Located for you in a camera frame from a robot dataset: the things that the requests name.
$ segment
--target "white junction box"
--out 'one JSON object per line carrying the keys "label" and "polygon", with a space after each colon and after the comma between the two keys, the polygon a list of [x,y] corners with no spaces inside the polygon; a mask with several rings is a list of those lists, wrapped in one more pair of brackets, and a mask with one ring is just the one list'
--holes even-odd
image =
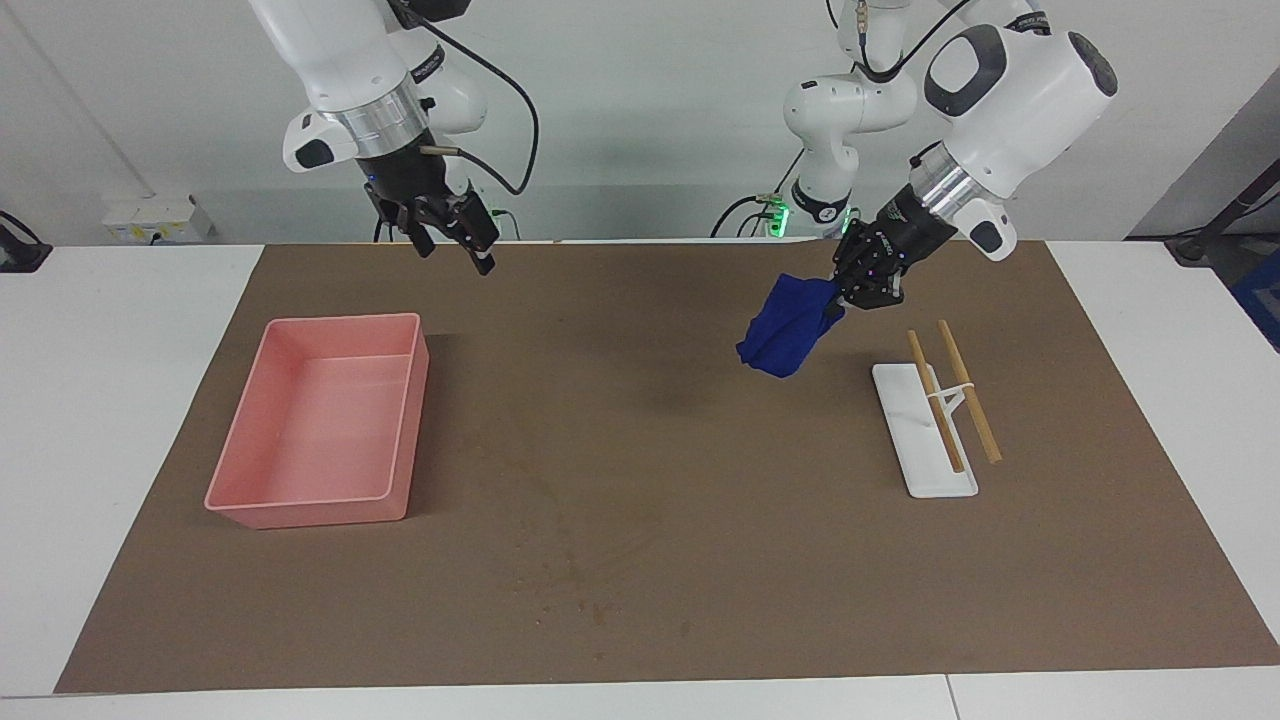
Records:
{"label": "white junction box", "polygon": [[207,242],[214,223],[195,197],[152,197],[113,205],[102,218],[111,237],[134,245]]}

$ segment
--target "blue cloth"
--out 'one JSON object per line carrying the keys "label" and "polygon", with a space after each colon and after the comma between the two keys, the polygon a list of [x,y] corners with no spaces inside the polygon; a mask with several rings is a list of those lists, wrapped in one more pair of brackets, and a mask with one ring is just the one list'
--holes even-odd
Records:
{"label": "blue cloth", "polygon": [[795,374],[818,338],[845,316],[844,307],[832,315],[826,313],[838,292],[840,286],[832,281],[778,275],[746,338],[737,343],[737,356],[776,378]]}

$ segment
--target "white plastic bracket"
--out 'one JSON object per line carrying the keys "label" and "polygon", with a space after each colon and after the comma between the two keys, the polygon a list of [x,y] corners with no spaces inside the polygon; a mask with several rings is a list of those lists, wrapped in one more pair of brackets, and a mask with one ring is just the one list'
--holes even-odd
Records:
{"label": "white plastic bracket", "polygon": [[[929,365],[929,374],[933,375],[933,383],[937,387],[937,373],[933,372],[932,365]],[[973,497],[978,495],[978,480],[974,478],[969,456],[965,454],[960,433],[956,432],[952,420],[956,409],[964,404],[964,389],[973,387],[973,383],[961,383],[932,393],[933,397],[943,402],[943,415],[947,424],[945,430],[951,433],[956,448],[960,451],[964,471],[956,473],[951,469],[946,446],[942,445],[942,436],[938,433],[933,411],[929,409],[931,395],[924,392],[915,365],[910,363],[876,365],[872,368],[872,379],[876,380],[876,392],[881,398],[884,421],[888,424],[890,437],[893,439],[893,448],[897,451],[897,460],[902,466],[902,479],[906,480],[906,489],[911,497]]]}

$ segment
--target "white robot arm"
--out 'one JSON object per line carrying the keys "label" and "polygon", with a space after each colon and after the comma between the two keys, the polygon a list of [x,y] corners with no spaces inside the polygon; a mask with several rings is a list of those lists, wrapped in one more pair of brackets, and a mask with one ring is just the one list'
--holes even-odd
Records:
{"label": "white robot arm", "polygon": [[[846,3],[842,24],[847,26],[851,15],[856,18],[861,3]],[[861,67],[854,73],[861,78],[867,109],[884,102],[881,99],[890,94],[887,88],[884,95],[868,94],[868,88],[879,87],[876,77],[886,79],[881,67],[886,60],[872,55],[877,4],[895,5],[881,6],[881,12],[901,12],[899,5],[902,5],[897,0],[867,3],[872,68]],[[951,124],[951,131],[911,159],[910,182],[872,223],[849,223],[835,255],[833,275],[841,288],[838,300],[846,305],[873,309],[901,302],[901,278],[908,268],[956,232],[992,260],[1009,256],[1018,234],[1005,201],[1028,176],[1048,165],[1080,137],[1117,91],[1115,72],[1102,54],[1079,33],[1051,33],[1044,13],[1033,3],[943,0],[943,4],[965,22],[977,23],[943,45],[924,78],[925,101]],[[852,13],[850,5],[855,6]],[[900,37],[896,27],[888,32]],[[849,42],[845,46],[850,50]],[[893,76],[891,82],[900,78],[888,74]],[[814,104],[833,102],[814,100]],[[788,114],[791,106],[788,102]],[[854,127],[845,123],[840,131]],[[829,160],[829,152],[819,156],[819,147],[829,146],[814,142],[814,137],[819,137],[815,131],[801,135],[805,156],[814,158],[808,165],[801,164],[791,190],[791,202],[801,215],[815,208],[814,200],[842,208],[851,188],[851,174],[845,176],[849,184],[844,177],[835,182],[837,173],[832,168],[838,163]],[[810,196],[809,188],[823,187],[828,181],[835,193]],[[838,217],[813,219],[817,224],[838,223]]]}
{"label": "white robot arm", "polygon": [[461,168],[449,173],[445,158],[420,151],[479,129],[488,111],[479,86],[420,27],[461,15],[470,0],[390,1],[250,0],[311,101],[288,124],[284,164],[302,173],[356,160],[380,222],[424,258],[433,227],[486,274],[498,229],[484,202],[470,182],[448,182]]}

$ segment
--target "robotic hand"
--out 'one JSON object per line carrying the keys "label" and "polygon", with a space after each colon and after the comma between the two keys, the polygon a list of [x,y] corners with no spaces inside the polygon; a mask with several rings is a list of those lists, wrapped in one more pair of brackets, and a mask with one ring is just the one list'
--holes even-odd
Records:
{"label": "robotic hand", "polygon": [[841,301],[863,309],[902,302],[908,268],[957,231],[992,260],[1006,258],[1018,236],[1004,202],[1116,94],[1098,50],[1082,35],[1051,33],[1034,3],[942,3],[947,17],[970,26],[938,51],[924,79],[925,100],[951,132],[911,159],[910,182],[872,223],[841,222],[858,170],[846,143],[852,133],[902,124],[914,110],[914,83],[899,73],[910,59],[900,59],[910,0],[846,0],[840,40],[855,69],[801,83],[787,99],[787,126],[805,147],[792,218],[812,222],[817,234],[842,234],[832,311]]}
{"label": "robotic hand", "polygon": [[303,173],[355,159],[380,223],[426,258],[433,227],[467,250],[480,274],[494,266],[498,228],[470,181],[454,188],[436,147],[479,129],[486,104],[445,61],[424,22],[463,14],[470,0],[250,0],[311,108],[289,123],[284,164]]}

